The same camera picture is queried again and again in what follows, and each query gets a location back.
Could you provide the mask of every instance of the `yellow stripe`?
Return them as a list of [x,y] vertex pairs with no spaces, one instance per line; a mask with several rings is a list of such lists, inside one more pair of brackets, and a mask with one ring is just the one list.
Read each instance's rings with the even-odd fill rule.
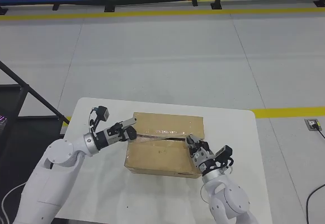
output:
[[273,8],[273,9],[241,9],[241,10],[174,10],[174,11],[140,11],[113,13],[75,13],[47,15],[0,16],[0,20],[61,20],[74,18],[103,18],[129,16],[181,16],[181,15],[216,15],[216,14],[274,14],[274,13],[308,13],[325,12],[325,8]]
[[252,109],[256,118],[291,118],[299,116],[325,116],[325,106],[313,108],[269,108],[269,109]]

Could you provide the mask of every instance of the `power outlet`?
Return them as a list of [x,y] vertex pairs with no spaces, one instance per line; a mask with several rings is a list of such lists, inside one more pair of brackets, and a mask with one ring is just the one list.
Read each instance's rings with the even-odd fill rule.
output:
[[319,126],[319,130],[322,130],[318,119],[314,119],[313,118],[313,119],[304,119],[304,120],[305,120],[305,123],[307,124],[308,129],[311,130],[312,132],[313,131],[315,131],[315,132],[318,131],[316,128],[313,128],[313,124],[318,125]]

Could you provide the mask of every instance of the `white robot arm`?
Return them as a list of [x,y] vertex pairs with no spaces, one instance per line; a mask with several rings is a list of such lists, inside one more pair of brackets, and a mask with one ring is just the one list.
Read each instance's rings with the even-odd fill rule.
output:
[[[216,223],[228,224],[229,219],[236,217],[236,224],[258,224],[249,211],[248,195],[224,173],[228,166],[233,164],[232,149],[224,146],[214,155],[207,142],[192,134],[185,142],[194,165],[202,173],[202,181],[209,195],[209,209]],[[217,187],[222,184],[224,188],[216,192]]]
[[[106,121],[109,112],[103,106],[93,111],[97,118],[90,120],[89,133],[73,142],[59,139],[48,146],[24,187],[13,224],[50,224],[67,200],[85,155],[91,157],[111,144],[136,139],[132,127],[135,118],[96,133],[99,121]],[[53,165],[64,169],[55,169]]]

